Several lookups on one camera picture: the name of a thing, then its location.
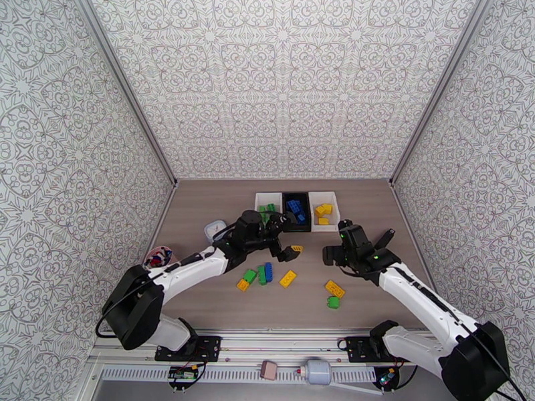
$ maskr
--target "blue bricks in bin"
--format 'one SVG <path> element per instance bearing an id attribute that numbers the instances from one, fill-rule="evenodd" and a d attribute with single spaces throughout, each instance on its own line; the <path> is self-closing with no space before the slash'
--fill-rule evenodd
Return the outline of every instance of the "blue bricks in bin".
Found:
<path id="1" fill-rule="evenodd" d="M 271 263 L 266 263 L 265 269 L 265 281 L 271 283 L 273 281 L 273 266 Z"/>
<path id="2" fill-rule="evenodd" d="M 301 202 L 299 202 L 296 199 L 289 200 L 286 203 L 286 206 L 294 213 L 294 215 L 297 218 L 297 224 L 298 225 L 305 225 L 306 223 L 306 217 L 303 212 L 303 208 L 301 206 Z"/>

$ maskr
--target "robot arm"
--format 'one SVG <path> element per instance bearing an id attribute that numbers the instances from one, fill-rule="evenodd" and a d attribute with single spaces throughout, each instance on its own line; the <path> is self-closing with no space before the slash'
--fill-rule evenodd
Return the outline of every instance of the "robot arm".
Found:
<path id="1" fill-rule="evenodd" d="M 278 239 L 295 223 L 290 216 L 271 213 L 264 226 L 258 212 L 245 211 L 236 223 L 221 231 L 220 239 L 200 253 L 164 267 L 131 267 L 104 304 L 101 321 L 108 322 L 126 350 L 145 343 L 180 350 L 195 332 L 183 319 L 163 315 L 162 306 L 201 281 L 236 268 L 256 250 L 269 249 L 279 261 L 295 259 L 300 252 L 292 246 L 282 250 Z M 101 336 L 98 325 L 97 335 Z"/>
<path id="2" fill-rule="evenodd" d="M 345 274 L 372 281 L 396 297 L 437 340 L 411 333 L 386 321 L 372 330 L 392 356 L 416 363 L 440 377 L 458 400 L 486 400 L 506 380 L 509 365 L 505 340 L 494 324 L 479 324 L 455 309 L 419 280 L 386 249 L 393 231 L 374 246 L 359 225 L 338 224 L 341 246 L 323 250 L 324 263 L 348 267 Z"/>

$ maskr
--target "patterned wallpaper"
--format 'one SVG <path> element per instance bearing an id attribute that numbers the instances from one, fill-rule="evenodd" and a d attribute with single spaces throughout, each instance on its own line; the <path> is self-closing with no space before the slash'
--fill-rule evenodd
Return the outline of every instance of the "patterned wallpaper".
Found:
<path id="1" fill-rule="evenodd" d="M 0 17 L 0 399 L 63 400 L 171 184 L 72 0 Z"/>
<path id="2" fill-rule="evenodd" d="M 93 0 L 178 178 L 390 177 L 475 0 Z"/>
<path id="3" fill-rule="evenodd" d="M 535 399 L 535 0 L 496 0 L 396 184 L 441 295 Z"/>

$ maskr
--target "yellow lego brick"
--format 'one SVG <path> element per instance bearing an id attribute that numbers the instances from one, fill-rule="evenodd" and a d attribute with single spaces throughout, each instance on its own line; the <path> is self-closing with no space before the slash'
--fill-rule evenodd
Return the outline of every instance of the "yellow lego brick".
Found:
<path id="1" fill-rule="evenodd" d="M 279 281 L 279 284 L 284 288 L 288 288 L 296 277 L 297 274 L 295 274 L 292 270 L 288 270 L 284 277 L 282 277 L 282 279 Z"/>
<path id="2" fill-rule="evenodd" d="M 325 215 L 330 215 L 332 213 L 332 205 L 330 203 L 324 203 L 322 207 L 325 211 Z"/>
<path id="3" fill-rule="evenodd" d="M 327 289 L 327 291 L 329 291 L 331 294 L 338 298 L 342 298 L 346 293 L 342 288 L 340 288 L 337 283 L 335 283 L 331 279 L 327 281 L 327 284 L 325 284 L 325 288 Z"/>
<path id="4" fill-rule="evenodd" d="M 239 280 L 239 283 L 236 285 L 236 287 L 238 287 L 238 289 L 242 290 L 243 292 L 246 292 L 247 288 L 249 288 L 249 283 L 242 278 L 241 280 Z"/>
<path id="5" fill-rule="evenodd" d="M 316 207 L 314 209 L 314 212 L 316 213 L 316 216 L 320 218 L 325 215 L 325 208 L 323 207 L 323 205 L 320 205 L 319 207 Z"/>

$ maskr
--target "blue lego brick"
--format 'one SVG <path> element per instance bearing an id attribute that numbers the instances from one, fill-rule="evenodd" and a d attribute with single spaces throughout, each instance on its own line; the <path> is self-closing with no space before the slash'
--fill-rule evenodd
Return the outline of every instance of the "blue lego brick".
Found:
<path id="1" fill-rule="evenodd" d="M 271 263 L 266 263 L 265 267 L 264 267 L 264 270 L 265 270 L 265 280 L 268 283 L 271 283 L 273 281 L 273 266 L 272 266 L 272 264 Z"/>
<path id="2" fill-rule="evenodd" d="M 286 206 L 288 206 L 288 208 L 296 215 L 302 212 L 301 205 L 299 205 L 298 200 L 289 200 L 286 203 Z"/>

